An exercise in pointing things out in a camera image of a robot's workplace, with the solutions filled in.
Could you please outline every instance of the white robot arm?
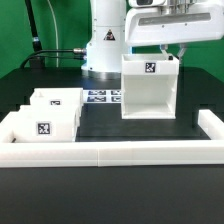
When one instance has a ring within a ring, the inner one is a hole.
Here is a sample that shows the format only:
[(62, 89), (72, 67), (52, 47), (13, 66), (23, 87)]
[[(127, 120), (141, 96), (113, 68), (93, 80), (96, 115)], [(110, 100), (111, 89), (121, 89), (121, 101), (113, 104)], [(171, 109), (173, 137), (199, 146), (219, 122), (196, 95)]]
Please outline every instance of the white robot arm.
[(223, 0), (129, 0), (125, 40), (129, 46), (221, 39)]

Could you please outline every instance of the white box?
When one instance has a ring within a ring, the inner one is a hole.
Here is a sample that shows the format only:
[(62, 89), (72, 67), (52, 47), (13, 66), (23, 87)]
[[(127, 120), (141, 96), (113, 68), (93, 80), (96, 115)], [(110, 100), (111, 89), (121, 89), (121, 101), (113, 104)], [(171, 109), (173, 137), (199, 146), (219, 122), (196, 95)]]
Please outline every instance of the white box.
[(79, 106), (81, 116), (83, 106), (82, 88), (36, 88), (30, 97), (30, 104), (36, 106)]
[(1, 123), (2, 141), (15, 143), (72, 142), (77, 125), (73, 114), (10, 112)]
[(123, 119), (175, 119), (179, 60), (169, 56), (122, 56)]

